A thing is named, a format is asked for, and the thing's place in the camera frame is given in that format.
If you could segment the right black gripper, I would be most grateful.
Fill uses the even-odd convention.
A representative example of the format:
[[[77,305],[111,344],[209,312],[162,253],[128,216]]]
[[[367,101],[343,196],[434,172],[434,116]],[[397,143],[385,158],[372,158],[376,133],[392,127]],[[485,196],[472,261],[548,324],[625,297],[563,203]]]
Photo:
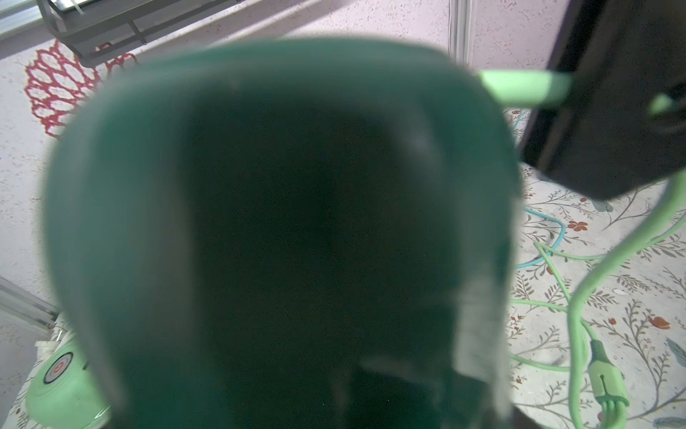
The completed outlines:
[[[571,87],[534,111],[526,164],[594,199],[684,169],[684,2],[572,1],[548,69]]]

